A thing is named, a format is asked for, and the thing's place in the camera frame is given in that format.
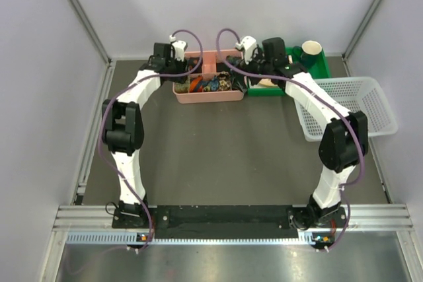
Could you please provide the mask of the pink divided storage box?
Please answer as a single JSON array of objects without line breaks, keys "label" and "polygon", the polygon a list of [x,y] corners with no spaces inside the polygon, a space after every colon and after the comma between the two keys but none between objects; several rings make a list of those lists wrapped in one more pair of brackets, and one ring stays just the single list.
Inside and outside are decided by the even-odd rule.
[{"label": "pink divided storage box", "polygon": [[224,61],[237,62],[241,53],[237,50],[205,51],[201,68],[191,73],[182,83],[173,84],[173,93],[181,104],[205,102],[231,102],[243,99],[243,83],[235,82],[235,74]]}]

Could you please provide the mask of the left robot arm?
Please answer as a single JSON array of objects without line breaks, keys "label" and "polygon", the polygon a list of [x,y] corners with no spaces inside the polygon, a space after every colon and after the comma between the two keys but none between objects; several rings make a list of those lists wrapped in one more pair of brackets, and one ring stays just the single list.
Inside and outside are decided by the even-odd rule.
[{"label": "left robot arm", "polygon": [[153,55],[144,63],[128,88],[113,100],[102,105],[101,141],[111,152],[120,178],[120,198],[115,205],[114,229],[147,228],[150,212],[146,191],[141,181],[139,150],[144,141],[141,109],[158,90],[160,74],[170,74],[170,81],[186,79],[187,60],[185,41],[171,39],[169,44],[155,43]]}]

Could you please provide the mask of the olive green patterned tie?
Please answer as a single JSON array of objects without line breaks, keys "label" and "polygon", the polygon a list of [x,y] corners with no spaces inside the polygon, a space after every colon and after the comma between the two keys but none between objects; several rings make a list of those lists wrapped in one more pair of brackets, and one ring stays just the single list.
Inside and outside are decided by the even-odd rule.
[{"label": "olive green patterned tie", "polygon": [[190,83],[175,83],[174,84],[174,91],[177,94],[186,94],[189,93],[190,90]]}]

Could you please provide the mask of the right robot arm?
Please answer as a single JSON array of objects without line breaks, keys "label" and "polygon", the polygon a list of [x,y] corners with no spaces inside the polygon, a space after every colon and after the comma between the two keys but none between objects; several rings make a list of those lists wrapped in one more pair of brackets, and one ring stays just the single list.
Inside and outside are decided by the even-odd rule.
[{"label": "right robot arm", "polygon": [[319,183],[306,208],[293,212],[291,221],[302,230],[324,226],[338,210],[349,176],[364,161],[368,150],[367,117],[337,103],[312,78],[309,69],[323,50],[316,41],[308,40],[287,53],[280,37],[258,45],[253,37],[245,36],[237,48],[242,52],[241,65],[246,71],[270,76],[275,85],[311,114],[323,131]]}]

